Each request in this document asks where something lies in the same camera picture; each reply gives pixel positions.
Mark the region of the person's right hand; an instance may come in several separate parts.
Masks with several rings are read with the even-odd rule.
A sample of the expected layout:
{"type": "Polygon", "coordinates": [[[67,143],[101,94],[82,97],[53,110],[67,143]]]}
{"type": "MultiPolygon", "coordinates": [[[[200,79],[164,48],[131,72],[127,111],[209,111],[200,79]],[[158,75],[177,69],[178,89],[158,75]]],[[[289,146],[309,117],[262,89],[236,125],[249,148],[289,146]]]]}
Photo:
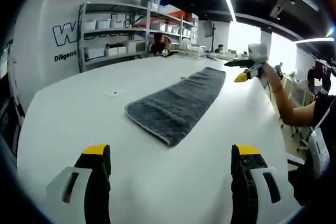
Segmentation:
{"type": "Polygon", "coordinates": [[[271,84],[278,79],[278,75],[273,67],[271,67],[268,63],[264,63],[261,67],[259,78],[266,80],[271,84]]]}

